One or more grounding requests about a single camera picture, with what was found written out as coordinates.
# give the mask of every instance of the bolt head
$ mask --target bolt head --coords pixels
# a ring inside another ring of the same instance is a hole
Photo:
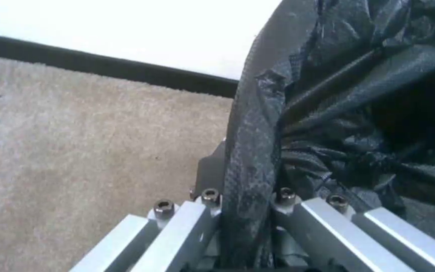
[[[194,188],[193,187],[189,188],[189,198],[194,200]]]
[[[349,202],[346,198],[340,195],[329,195],[327,197],[327,203],[340,213],[345,213],[349,207]]]
[[[168,219],[174,215],[174,203],[168,199],[158,200],[154,204],[154,213],[157,219]]]
[[[219,206],[221,203],[221,195],[217,189],[205,189],[201,193],[202,203],[210,207]]]
[[[295,199],[295,192],[288,187],[280,188],[276,193],[276,202],[281,205],[294,205]]]

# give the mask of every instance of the beige carpet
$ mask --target beige carpet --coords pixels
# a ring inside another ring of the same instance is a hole
[[[69,270],[128,213],[186,200],[230,107],[0,59],[0,272]]]

